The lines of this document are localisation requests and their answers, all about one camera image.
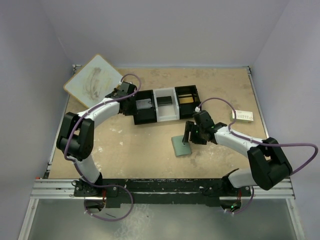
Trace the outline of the green leather card holder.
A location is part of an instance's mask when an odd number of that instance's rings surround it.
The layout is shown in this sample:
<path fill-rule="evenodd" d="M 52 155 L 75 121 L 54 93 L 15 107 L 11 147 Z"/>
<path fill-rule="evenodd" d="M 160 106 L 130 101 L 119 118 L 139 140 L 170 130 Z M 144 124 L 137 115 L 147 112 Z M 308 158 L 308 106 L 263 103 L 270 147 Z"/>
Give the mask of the green leather card holder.
<path fill-rule="evenodd" d="M 171 138 L 174 154 L 176 157 L 188 156 L 192 154 L 190 144 L 183 142 L 183 135 Z"/>

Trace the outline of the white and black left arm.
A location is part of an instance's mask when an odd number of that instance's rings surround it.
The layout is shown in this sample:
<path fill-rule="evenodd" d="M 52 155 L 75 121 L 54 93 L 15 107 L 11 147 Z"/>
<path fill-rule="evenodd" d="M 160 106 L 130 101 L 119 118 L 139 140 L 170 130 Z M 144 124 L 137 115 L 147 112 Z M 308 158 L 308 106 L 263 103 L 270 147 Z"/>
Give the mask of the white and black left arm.
<path fill-rule="evenodd" d="M 91 196 L 98 196 L 103 191 L 102 174 L 92 156 L 95 128 L 117 114 L 134 115 L 137 112 L 136 94 L 140 88 L 124 81 L 88 110 L 68 112 L 63 117 L 56 147 L 67 161 L 73 163 Z"/>

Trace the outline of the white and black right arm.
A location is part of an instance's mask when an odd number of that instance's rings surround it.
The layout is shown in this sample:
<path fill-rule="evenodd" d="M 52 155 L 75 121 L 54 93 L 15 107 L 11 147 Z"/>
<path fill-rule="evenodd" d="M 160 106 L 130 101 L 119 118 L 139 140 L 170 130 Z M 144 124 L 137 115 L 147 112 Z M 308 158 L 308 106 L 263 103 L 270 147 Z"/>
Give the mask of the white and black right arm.
<path fill-rule="evenodd" d="M 232 131 L 225 123 L 214 123 L 205 110 L 196 112 L 193 119 L 185 123 L 182 138 L 184 144 L 213 143 L 234 150 L 248 159 L 249 168 L 235 169 L 223 177 L 222 190 L 226 195 L 233 196 L 240 188 L 249 186 L 258 186 L 268 191 L 293 173 L 276 139 L 249 138 Z"/>

